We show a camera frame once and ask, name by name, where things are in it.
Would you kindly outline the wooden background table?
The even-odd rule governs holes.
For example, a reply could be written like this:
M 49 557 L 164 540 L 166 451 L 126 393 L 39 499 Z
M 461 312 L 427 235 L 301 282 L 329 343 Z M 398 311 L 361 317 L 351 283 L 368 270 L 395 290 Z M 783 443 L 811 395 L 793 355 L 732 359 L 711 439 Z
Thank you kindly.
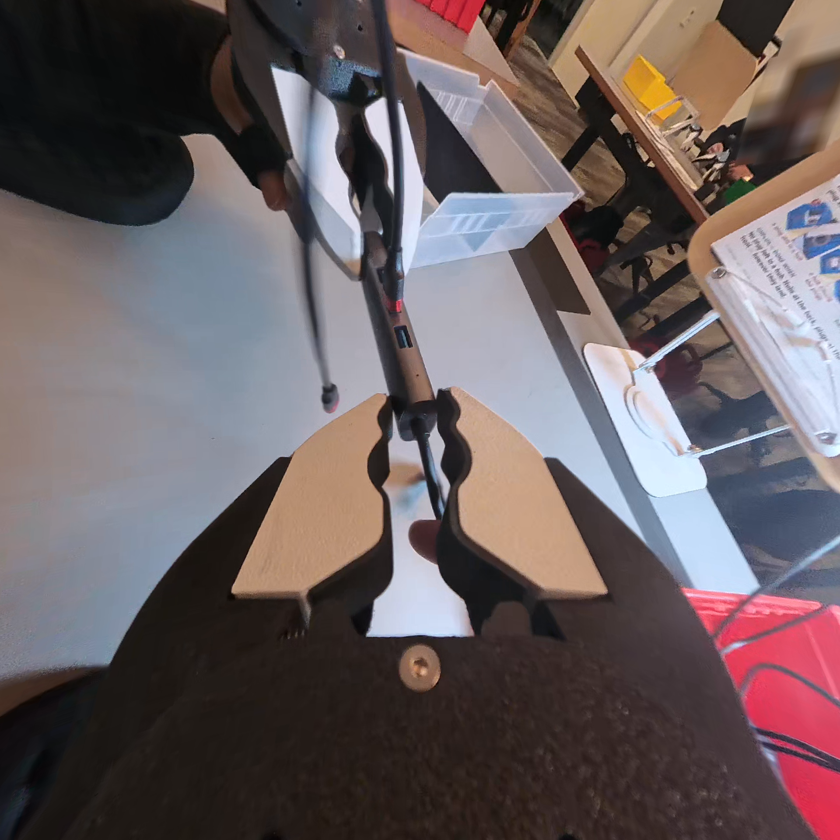
M 709 215 L 697 198 L 700 181 L 695 168 L 659 139 L 627 85 L 582 46 L 574 52 L 585 71 L 574 95 L 585 126 L 563 157 L 571 171 L 596 141 L 602 141 L 623 170 L 640 200 L 652 200 L 655 220 L 670 223 L 687 215 L 694 224 Z

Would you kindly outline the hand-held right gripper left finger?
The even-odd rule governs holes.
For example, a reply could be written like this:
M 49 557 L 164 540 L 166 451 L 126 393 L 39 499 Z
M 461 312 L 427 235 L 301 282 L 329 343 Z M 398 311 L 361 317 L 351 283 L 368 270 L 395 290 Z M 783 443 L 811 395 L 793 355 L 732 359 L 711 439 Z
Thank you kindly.
M 297 447 L 232 584 L 237 601 L 339 602 L 363 625 L 390 584 L 392 406 L 376 393 Z

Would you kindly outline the person's left forearm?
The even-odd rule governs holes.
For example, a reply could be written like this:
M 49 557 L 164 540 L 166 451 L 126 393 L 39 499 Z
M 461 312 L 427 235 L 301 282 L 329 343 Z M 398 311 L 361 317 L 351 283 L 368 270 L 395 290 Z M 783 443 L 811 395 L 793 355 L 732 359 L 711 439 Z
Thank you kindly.
M 2 190 L 104 224 L 171 216 L 194 178 L 183 138 L 221 130 L 227 35 L 196 2 L 3 1 Z

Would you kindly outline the yellow plastic bin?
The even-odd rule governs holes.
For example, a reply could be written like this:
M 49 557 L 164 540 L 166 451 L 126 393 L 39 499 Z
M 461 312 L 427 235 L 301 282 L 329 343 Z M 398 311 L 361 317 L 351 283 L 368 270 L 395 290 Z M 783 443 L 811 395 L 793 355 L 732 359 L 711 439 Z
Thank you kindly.
M 665 76 L 641 55 L 630 64 L 623 84 L 639 111 L 657 125 L 664 123 L 680 108 L 679 98 Z

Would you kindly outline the red plastic bin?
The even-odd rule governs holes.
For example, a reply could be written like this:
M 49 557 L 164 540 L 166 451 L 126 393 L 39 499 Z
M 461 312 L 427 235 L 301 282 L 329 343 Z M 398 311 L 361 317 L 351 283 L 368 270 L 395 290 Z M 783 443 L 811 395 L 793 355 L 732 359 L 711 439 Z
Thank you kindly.
M 736 688 L 759 746 L 817 838 L 839 838 L 839 608 L 683 590 Z
M 418 1 L 433 14 L 469 34 L 486 1 Z

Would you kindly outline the clear plastic bin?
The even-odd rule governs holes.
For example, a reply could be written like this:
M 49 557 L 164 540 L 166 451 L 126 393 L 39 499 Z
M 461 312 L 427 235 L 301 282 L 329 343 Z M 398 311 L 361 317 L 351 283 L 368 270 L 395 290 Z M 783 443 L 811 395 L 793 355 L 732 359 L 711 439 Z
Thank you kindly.
M 582 197 L 505 92 L 475 73 L 400 49 L 426 127 L 413 268 L 528 246 Z

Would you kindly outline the person's right hand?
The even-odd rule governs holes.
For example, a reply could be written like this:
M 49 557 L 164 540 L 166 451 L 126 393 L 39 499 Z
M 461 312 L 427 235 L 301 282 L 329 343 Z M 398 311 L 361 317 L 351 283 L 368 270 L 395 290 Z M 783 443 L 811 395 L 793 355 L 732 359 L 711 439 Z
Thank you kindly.
M 440 531 L 440 521 L 432 520 L 416 520 L 408 529 L 408 540 L 412 549 L 424 560 L 437 564 L 438 563 L 438 534 Z

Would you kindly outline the person's left hand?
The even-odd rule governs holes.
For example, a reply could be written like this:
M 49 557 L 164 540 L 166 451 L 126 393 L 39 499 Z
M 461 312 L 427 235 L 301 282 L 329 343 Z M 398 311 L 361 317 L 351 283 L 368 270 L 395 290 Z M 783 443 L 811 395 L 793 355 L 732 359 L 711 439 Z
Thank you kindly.
M 255 121 L 240 99 L 235 87 L 231 45 L 232 39 L 228 35 L 213 59 L 209 88 L 219 114 L 227 126 L 237 135 L 240 135 L 250 128 Z M 279 212 L 287 208 L 287 189 L 281 171 L 261 172 L 257 183 L 270 210 Z

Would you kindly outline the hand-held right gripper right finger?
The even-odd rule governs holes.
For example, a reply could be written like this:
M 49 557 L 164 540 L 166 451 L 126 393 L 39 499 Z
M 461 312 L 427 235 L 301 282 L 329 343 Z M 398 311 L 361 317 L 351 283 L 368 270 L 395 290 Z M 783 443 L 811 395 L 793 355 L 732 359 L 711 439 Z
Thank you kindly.
M 582 635 L 608 598 L 608 509 L 562 464 L 461 387 L 437 394 L 449 495 L 437 536 L 476 635 L 519 613 L 528 635 Z

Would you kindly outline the wooden instruction board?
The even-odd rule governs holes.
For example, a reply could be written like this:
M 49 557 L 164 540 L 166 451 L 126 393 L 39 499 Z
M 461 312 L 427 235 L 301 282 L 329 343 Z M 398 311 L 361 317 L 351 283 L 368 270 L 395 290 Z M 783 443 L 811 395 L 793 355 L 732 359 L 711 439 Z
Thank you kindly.
M 839 489 L 838 142 L 702 223 L 688 261 L 701 291 L 819 476 Z

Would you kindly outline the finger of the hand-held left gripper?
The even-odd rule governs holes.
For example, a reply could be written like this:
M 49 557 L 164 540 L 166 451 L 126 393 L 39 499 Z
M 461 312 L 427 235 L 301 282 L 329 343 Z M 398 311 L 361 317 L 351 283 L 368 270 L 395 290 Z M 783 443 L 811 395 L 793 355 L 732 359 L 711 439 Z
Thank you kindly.
M 356 279 L 363 237 L 352 183 L 357 136 L 365 135 L 364 111 L 330 100 L 293 70 L 271 66 L 270 80 L 281 116 L 278 140 L 298 195 L 308 188 L 313 237 L 345 276 Z
M 403 273 L 407 274 L 413 265 L 422 224 L 424 175 L 406 109 L 399 107 L 397 114 L 403 152 L 402 263 Z M 392 240 L 394 174 L 392 136 L 386 107 L 368 107 L 364 111 L 364 122 L 373 143 L 373 208 L 378 216 L 383 243 L 388 246 Z

